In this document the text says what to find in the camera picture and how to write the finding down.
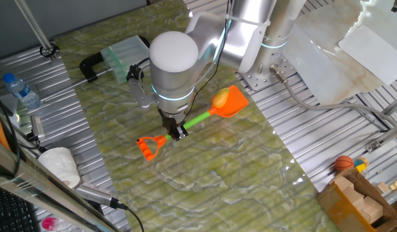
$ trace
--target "green marble surface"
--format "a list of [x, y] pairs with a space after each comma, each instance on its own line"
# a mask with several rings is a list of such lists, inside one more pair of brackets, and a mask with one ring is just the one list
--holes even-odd
[[[152, 41], [165, 31], [183, 32], [188, 13], [181, 0], [164, 0], [56, 43], [76, 82], [87, 56], [134, 35]], [[208, 110], [213, 94], [232, 84], [245, 92], [221, 66], [189, 118]], [[318, 205], [315, 187], [246, 93], [249, 106], [236, 116], [206, 119], [147, 162], [135, 140], [164, 134], [156, 107], [142, 110], [128, 85], [118, 85], [110, 73], [76, 92], [119, 198], [146, 231], [337, 231]], [[127, 219], [140, 231], [131, 214]]]

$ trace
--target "paper towel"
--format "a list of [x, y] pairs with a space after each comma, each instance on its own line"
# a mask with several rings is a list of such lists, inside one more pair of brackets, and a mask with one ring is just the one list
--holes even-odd
[[50, 149], [44, 152], [38, 161], [68, 187], [74, 188], [80, 182], [77, 165], [67, 148]]

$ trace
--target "basketball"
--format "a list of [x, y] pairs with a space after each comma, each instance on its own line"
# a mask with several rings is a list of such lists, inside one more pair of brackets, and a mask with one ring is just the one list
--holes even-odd
[[343, 171], [348, 168], [353, 168], [354, 162], [353, 159], [347, 155], [341, 155], [334, 162], [334, 166], [336, 167], [336, 170]]

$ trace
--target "orange toy shovel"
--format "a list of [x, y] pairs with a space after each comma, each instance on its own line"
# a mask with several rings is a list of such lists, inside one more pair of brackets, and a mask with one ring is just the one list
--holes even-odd
[[[221, 117], [232, 117], [240, 110], [245, 108], [249, 102], [243, 93], [236, 87], [230, 86], [229, 88], [224, 88], [214, 95], [211, 100], [210, 110], [202, 113], [201, 115], [195, 117], [189, 122], [184, 124], [184, 128], [188, 129], [197, 123], [207, 119], [208, 117], [217, 114]], [[170, 139], [170, 135], [161, 135], [158, 137], [143, 137], [137, 139], [137, 145], [141, 152], [144, 154], [147, 161], [154, 159], [154, 157], [159, 153], [159, 149]], [[147, 139], [154, 140], [157, 143], [157, 151], [153, 154], [148, 148], [146, 141]]]

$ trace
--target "metal grating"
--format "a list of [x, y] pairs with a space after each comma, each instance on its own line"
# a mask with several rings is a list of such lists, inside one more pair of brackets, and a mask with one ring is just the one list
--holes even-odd
[[[39, 54], [38, 48], [0, 61], [0, 95], [7, 93], [5, 83], [2, 81], [2, 76], [7, 72], [12, 72], [26, 80], [31, 89], [39, 93], [41, 97], [46, 97], [71, 85], [61, 57], [58, 62], [51, 63]], [[39, 115], [46, 134], [45, 140], [41, 143], [42, 146], [48, 149], [68, 148], [83, 181], [114, 190], [110, 175], [74, 90], [49, 100], [35, 110], [19, 106], [18, 114], [24, 133], [31, 131], [30, 115]], [[103, 206], [102, 210], [106, 218], [119, 229], [126, 231], [130, 228], [123, 210], [114, 210], [107, 206]], [[39, 222], [51, 216], [51, 213], [40, 208], [35, 208], [35, 214]]]
[[[226, 13], [226, 0], [185, 0], [185, 2], [193, 13], [201, 10], [219, 15]], [[300, 15], [332, 2], [334, 1], [307, 0]], [[368, 154], [364, 146], [379, 137], [381, 133], [378, 127], [357, 111], [352, 109], [309, 111], [297, 105], [279, 82], [271, 83], [267, 88], [255, 92], [247, 86], [241, 75], [237, 77], [318, 191], [321, 191], [336, 174], [333, 163], [340, 155], [348, 155], [352, 159], [368, 158], [371, 165], [368, 168], [367, 178], [373, 184], [384, 181], [389, 185], [397, 179], [396, 142], [393, 141]], [[300, 99], [308, 104], [318, 105], [298, 74], [288, 78], [292, 89]], [[390, 86], [382, 86], [371, 93], [359, 94], [348, 100], [358, 104], [364, 101], [377, 110], [383, 110], [396, 98], [397, 81]], [[397, 113], [394, 113], [393, 118], [397, 122]], [[394, 194], [388, 192], [384, 197], [391, 202]]]

